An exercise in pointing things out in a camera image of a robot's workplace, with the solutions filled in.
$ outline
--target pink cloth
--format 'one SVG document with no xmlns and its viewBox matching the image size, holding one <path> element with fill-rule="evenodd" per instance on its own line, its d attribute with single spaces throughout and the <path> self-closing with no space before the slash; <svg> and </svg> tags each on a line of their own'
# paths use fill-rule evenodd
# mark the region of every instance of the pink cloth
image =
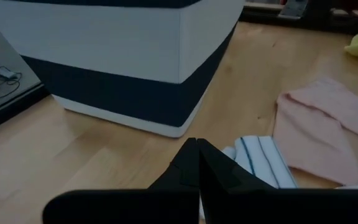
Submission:
<svg viewBox="0 0 358 224">
<path fill-rule="evenodd" d="M 290 167 L 358 185 L 358 162 L 342 126 L 358 134 L 358 96 L 330 78 L 281 94 L 274 138 Z"/>
</svg>

